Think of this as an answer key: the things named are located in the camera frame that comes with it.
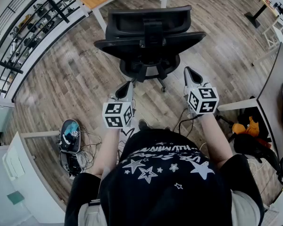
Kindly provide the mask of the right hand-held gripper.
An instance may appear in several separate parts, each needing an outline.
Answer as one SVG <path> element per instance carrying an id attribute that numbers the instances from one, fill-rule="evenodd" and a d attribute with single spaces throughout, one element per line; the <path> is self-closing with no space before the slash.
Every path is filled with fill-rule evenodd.
<path id="1" fill-rule="evenodd" d="M 213 114 L 219 103 L 219 96 L 208 77 L 191 67 L 184 71 L 184 98 L 190 113 L 196 115 Z"/>

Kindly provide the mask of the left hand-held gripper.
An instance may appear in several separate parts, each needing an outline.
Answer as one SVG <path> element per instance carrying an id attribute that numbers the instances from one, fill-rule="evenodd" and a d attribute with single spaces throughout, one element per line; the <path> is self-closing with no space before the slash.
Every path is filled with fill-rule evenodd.
<path id="1" fill-rule="evenodd" d="M 133 83 L 127 81 L 113 90 L 103 104 L 102 117 L 107 128 L 130 127 L 133 118 Z"/>

